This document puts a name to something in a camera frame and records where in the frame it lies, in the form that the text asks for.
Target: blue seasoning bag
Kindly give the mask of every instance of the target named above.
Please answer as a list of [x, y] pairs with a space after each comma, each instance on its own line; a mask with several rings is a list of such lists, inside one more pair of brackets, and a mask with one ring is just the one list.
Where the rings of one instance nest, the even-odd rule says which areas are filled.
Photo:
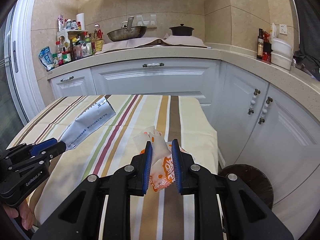
[[44, 49], [41, 49], [39, 53], [39, 59], [47, 71], [54, 69], [53, 57], [50, 52], [49, 46], [45, 47]]

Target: green stripe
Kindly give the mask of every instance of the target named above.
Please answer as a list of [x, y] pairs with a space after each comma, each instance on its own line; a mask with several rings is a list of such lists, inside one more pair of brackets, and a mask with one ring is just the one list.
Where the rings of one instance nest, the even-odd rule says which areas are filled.
[[47, 131], [44, 135], [43, 135], [43, 139], [41, 141], [45, 141], [46, 137], [51, 133], [51, 131], [58, 125], [60, 124], [63, 120], [65, 120], [68, 115], [79, 105], [81, 104], [84, 100], [86, 99], [86, 96], [84, 96], [81, 100], [79, 100], [73, 107], [71, 107], [63, 116], [60, 117], [60, 120], [58, 122], [55, 122], [53, 124], [53, 126], [51, 127], [51, 129], [49, 131]]
[[97, 159], [98, 153], [100, 152], [100, 150], [101, 150], [103, 144], [105, 143], [105, 141], [106, 141], [109, 133], [111, 132], [112, 127], [113, 127], [114, 125], [116, 125], [116, 123], [118, 122], [118, 120], [119, 120], [119, 118], [121, 117], [121, 115], [122, 115], [122, 113], [124, 112], [124, 110], [127, 108], [127, 105], [129, 104], [129, 102], [131, 101], [132, 98], [133, 98], [133, 95], [131, 95], [131, 96], [129, 97], [129, 99], [126, 101], [126, 103], [124, 104], [124, 106], [121, 108], [121, 110], [120, 110], [119, 113], [117, 114], [116, 118], [113, 120], [112, 124], [109, 125], [109, 127], [108, 127], [106, 133], [104, 134], [102, 140], [100, 141], [98, 147], [97, 147], [96, 150], [94, 151], [94, 154], [93, 154], [91, 160], [89, 161], [89, 164], [88, 164], [87, 168], [85, 169], [85, 172], [84, 172], [84, 175], [83, 175], [81, 181], [83, 181], [83, 180], [89, 175], [89, 172], [91, 171], [92, 166], [93, 166], [95, 160]]

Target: striped tablecloth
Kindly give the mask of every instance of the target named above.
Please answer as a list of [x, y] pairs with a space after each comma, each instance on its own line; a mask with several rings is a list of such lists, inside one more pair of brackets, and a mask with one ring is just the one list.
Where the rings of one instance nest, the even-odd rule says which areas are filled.
[[[59, 138], [66, 127], [102, 96], [63, 97], [37, 115], [11, 142], [39, 143]], [[43, 223], [59, 204], [89, 174], [106, 176], [129, 164], [139, 152], [132, 138], [155, 126], [166, 141], [179, 144], [196, 163], [212, 173], [218, 170], [217, 134], [208, 123], [199, 102], [191, 97], [112, 95], [108, 101], [116, 115], [92, 133], [76, 149], [52, 160], [50, 178], [28, 201]], [[131, 197], [131, 239], [194, 239], [193, 196], [181, 196], [175, 185], [159, 193], [149, 186], [144, 197]]]

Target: wall socket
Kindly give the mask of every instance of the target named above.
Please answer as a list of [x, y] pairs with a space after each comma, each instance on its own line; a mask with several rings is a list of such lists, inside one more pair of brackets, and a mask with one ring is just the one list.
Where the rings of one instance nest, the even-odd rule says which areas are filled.
[[284, 34], [284, 35], [288, 35], [287, 25], [285, 25], [285, 24], [280, 24], [279, 33], [280, 33], [280, 34]]

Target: silver screw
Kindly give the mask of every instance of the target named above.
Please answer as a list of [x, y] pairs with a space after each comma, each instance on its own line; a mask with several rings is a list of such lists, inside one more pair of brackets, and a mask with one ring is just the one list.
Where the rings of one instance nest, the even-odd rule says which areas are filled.
[[94, 181], [97, 180], [97, 175], [91, 174], [91, 175], [88, 176], [87, 180], [89, 182], [94, 182]]
[[128, 171], [128, 172], [129, 172], [129, 171], [133, 171], [133, 170], [134, 170], [134, 167], [133, 167], [132, 165], [127, 165], [127, 166], [124, 167], [124, 170], [125, 170], [125, 171]]
[[192, 169], [193, 171], [199, 171], [200, 170], [200, 166], [198, 164], [192, 164], [190, 169]]
[[236, 174], [230, 173], [230, 174], [228, 175], [228, 179], [230, 179], [230, 180], [237, 180], [238, 177], [237, 177]]

